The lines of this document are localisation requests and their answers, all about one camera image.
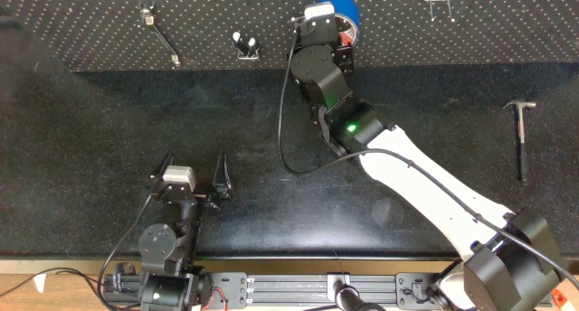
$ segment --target hammer head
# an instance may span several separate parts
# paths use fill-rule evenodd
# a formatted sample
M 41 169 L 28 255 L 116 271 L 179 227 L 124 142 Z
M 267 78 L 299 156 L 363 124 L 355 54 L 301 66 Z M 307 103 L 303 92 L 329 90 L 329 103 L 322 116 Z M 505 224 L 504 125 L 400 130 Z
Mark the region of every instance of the hammer head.
M 534 108 L 534 107 L 536 107 L 535 102 L 527 102 L 524 99 L 513 99 L 512 101 L 507 103 L 507 105 L 504 106 L 503 108 L 506 108 L 509 105 L 514 105 L 515 108 Z

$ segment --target blue tape roll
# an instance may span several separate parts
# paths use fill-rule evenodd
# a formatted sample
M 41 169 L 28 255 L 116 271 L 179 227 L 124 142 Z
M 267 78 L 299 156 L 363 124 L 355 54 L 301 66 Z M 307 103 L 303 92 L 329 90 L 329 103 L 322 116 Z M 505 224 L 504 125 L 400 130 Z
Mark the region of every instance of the blue tape roll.
M 334 6 L 334 11 L 336 12 L 336 17 L 341 17 L 346 19 L 352 24 L 352 27 L 356 30 L 356 37 L 354 38 L 354 43 L 358 41 L 360 37 L 360 12 L 358 12 L 358 7 L 354 0 L 318 0 L 320 3 L 330 2 Z

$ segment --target black tabletop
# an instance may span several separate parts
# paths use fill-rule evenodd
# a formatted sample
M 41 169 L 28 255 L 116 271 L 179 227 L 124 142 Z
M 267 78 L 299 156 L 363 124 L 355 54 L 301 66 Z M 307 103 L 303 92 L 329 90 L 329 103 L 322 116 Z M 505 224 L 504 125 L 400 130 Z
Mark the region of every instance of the black tabletop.
M 579 256 L 579 66 L 477 65 L 358 69 L 351 87 L 431 159 L 492 201 L 529 206 L 561 251 Z M 234 200 L 204 217 L 199 258 L 445 259 L 457 256 L 428 220 L 352 163 L 296 178 L 276 149 L 283 71 L 70 74 L 37 66 L 0 100 L 3 258 L 102 258 L 136 217 L 144 179 L 169 148 L 210 185 L 228 156 Z M 511 99 L 525 112 L 530 185 L 517 180 Z M 333 159 L 297 87 L 284 145 L 306 169 Z M 152 204 L 120 254 L 163 221 Z

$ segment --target wooden floor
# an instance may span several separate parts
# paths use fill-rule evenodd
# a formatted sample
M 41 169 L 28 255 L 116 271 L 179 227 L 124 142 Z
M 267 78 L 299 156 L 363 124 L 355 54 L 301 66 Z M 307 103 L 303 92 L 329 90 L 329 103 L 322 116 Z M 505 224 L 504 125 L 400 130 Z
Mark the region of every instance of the wooden floor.
M 43 266 L 48 266 L 48 267 L 44 267 L 45 269 L 50 268 L 50 267 L 54 267 L 54 263 L 58 263 L 58 261 L 51 261 L 51 263 L 49 262 L 49 264 L 43 263 Z M 79 267 L 79 265 L 71 265 L 70 261 L 66 261 L 69 265 L 66 267 L 74 267 L 78 268 L 78 269 L 82 269 L 82 267 Z M 225 264 L 231 264 L 231 261 L 227 261 L 225 263 L 223 263 L 223 265 Z M 365 267 L 360 268 L 358 271 L 352 271 L 355 270 L 356 267 L 361 267 L 361 266 L 356 266 L 356 264 L 359 264 L 359 262 L 356 262 L 356 264 L 352 261 L 345 261 L 345 268 L 346 271 L 349 271 L 351 273 L 365 273 L 364 269 L 366 267 L 372 267 L 374 268 L 374 266 L 372 266 L 372 261 L 369 261 L 368 264 L 365 264 Z M 94 269 L 95 265 L 98 265 L 101 263 L 100 262 L 94 262 L 94 265 L 89 262 L 87 263 L 87 265 L 89 266 L 85 266 L 85 271 L 88 270 L 88 272 L 90 272 L 90 270 Z M 400 267 L 403 267 L 407 263 L 398 263 L 396 264 L 396 268 L 399 269 Z M 0 268 L 0 272 L 1 270 L 6 270 L 6 268 L 8 266 L 6 266 L 8 264 L 6 264 L 5 262 L 0 263 L 0 266 L 3 266 Z M 278 272 L 278 269 L 275 269 L 275 267 L 271 266 L 271 271 L 265 271 L 262 273 L 271 273 L 271 272 Z M 316 262 L 311 265 L 310 267 L 315 268 L 319 265 L 316 265 Z M 392 263 L 390 264 L 390 266 L 386 267 L 387 270 L 385 271 L 389 271 L 390 270 L 390 274 L 392 274 L 393 272 L 392 267 L 394 267 L 392 265 Z M 425 271 L 426 269 L 428 269 L 429 271 L 439 271 L 438 269 L 443 268 L 443 263 L 441 264 L 432 264 L 432 263 L 423 263 L 421 266 L 413 266 L 414 271 Z M 38 269 L 35 268 L 31 268 L 33 269 L 30 272 L 37 272 Z M 18 283 L 22 282 L 23 280 L 25 280 L 26 278 L 30 277 L 30 275 L 25 275 L 23 273 L 20 274 L 4 274 L 4 275 L 0 275 L 0 292 L 4 292 L 7 289 L 16 286 Z M 559 286 L 559 289 L 572 301 L 572 304 L 575 307 L 579 306 L 579 293 L 577 292 L 577 290 L 574 289 L 573 285 L 567 280 L 564 283 L 562 283 Z M 246 307 L 244 310 L 245 311 L 251 311 L 251 310 L 265 310 L 266 308 L 264 307 Z M 280 307 L 280 308 L 271 308 L 271 307 L 267 307 L 268 310 L 301 310 L 303 309 L 303 307 Z M 87 285 L 87 283 L 80 277 L 78 276 L 74 276 L 74 275 L 48 275 L 46 277 L 46 280 L 44 282 L 44 287 L 43 287 L 43 292 L 39 293 L 39 291 L 36 288 L 36 285 L 34 284 L 33 281 L 28 282 L 27 284 L 25 284 L 24 286 L 18 288 L 16 291 L 10 293 L 9 295 L 0 298 L 0 310 L 1 311 L 19 311 L 19 310 L 25 310 L 25 311 L 40 311 L 40 310 L 106 310 L 105 307 L 100 303 L 100 301 L 94 296 L 93 292 L 90 290 L 89 286 Z

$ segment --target perforated metal panel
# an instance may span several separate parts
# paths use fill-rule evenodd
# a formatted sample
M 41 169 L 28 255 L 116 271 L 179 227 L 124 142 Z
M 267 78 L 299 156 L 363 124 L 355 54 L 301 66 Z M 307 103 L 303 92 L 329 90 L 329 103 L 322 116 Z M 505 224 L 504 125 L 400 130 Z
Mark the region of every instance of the perforated metal panel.
M 157 20 L 182 68 L 283 68 L 291 16 L 317 0 L 0 0 L 72 71 L 165 70 L 166 49 L 141 22 Z M 361 16 L 357 66 L 579 61 L 577 0 L 453 0 L 431 21 L 423 0 L 355 0 Z M 234 31 L 261 41 L 258 61 L 238 61 Z

